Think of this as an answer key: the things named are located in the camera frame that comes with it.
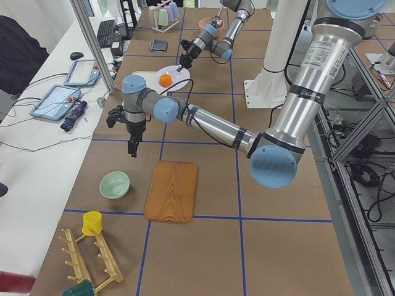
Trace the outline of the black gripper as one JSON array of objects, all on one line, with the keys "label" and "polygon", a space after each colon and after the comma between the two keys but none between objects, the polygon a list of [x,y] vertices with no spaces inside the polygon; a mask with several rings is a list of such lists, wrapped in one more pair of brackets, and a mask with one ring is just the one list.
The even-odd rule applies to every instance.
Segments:
[{"label": "black gripper", "polygon": [[140,122],[126,123],[127,131],[130,134],[130,140],[128,141],[128,154],[131,157],[137,157],[137,151],[139,141],[143,140],[143,134],[146,130],[146,120]]},{"label": "black gripper", "polygon": [[194,59],[197,59],[201,53],[201,48],[193,43],[188,43],[184,46],[185,53],[181,55],[179,66],[180,68],[189,69],[192,67]]}]

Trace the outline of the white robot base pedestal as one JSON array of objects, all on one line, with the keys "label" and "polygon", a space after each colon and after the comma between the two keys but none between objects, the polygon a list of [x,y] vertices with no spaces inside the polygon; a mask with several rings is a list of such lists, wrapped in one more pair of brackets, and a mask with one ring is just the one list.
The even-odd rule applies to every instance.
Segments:
[{"label": "white robot base pedestal", "polygon": [[261,72],[244,81],[246,107],[271,109],[287,95],[286,66],[313,1],[278,1]]}]

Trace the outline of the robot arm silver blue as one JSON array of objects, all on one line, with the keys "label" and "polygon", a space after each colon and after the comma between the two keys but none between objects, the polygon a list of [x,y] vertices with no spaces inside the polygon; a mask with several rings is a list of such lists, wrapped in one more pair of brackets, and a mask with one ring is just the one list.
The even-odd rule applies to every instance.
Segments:
[{"label": "robot arm silver blue", "polygon": [[306,145],[309,125],[323,105],[346,56],[360,44],[384,1],[319,1],[311,26],[312,41],[295,79],[285,83],[288,60],[309,10],[309,1],[279,1],[262,71],[244,85],[250,109],[274,108],[276,122],[261,133],[232,124],[187,99],[159,94],[137,74],[122,81],[124,116],[130,150],[136,148],[146,117],[163,123],[174,120],[197,126],[224,146],[249,159],[252,177],[260,185],[278,189],[290,184]]},{"label": "robot arm silver blue", "polygon": [[192,63],[199,57],[202,51],[209,51],[227,63],[233,54],[233,45],[244,24],[254,15],[255,6],[252,1],[220,1],[221,5],[236,12],[236,16],[221,41],[215,39],[218,31],[218,21],[211,20],[192,41],[183,39],[180,41],[182,53],[177,72],[192,67]]}]

